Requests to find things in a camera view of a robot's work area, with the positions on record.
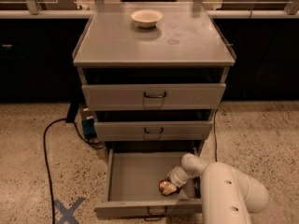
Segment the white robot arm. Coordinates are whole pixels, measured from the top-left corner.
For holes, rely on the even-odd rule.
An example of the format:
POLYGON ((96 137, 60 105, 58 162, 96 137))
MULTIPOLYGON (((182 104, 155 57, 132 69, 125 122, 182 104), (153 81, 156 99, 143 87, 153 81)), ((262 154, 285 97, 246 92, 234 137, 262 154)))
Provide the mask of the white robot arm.
POLYGON ((261 213, 269 203, 266 187, 258 180, 223 162, 206 163, 185 154, 159 183, 164 196, 178 193, 190 180, 201 178, 204 224, 251 224, 250 213, 261 213))

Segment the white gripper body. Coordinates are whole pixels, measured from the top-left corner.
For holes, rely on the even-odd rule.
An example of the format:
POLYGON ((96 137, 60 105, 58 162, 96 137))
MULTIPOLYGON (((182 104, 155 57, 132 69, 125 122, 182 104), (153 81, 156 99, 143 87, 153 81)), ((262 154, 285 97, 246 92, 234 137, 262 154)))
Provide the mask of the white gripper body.
POLYGON ((181 188, 187 183, 189 177, 180 166, 175 167, 172 172, 173 173, 169 179, 172 184, 181 188))

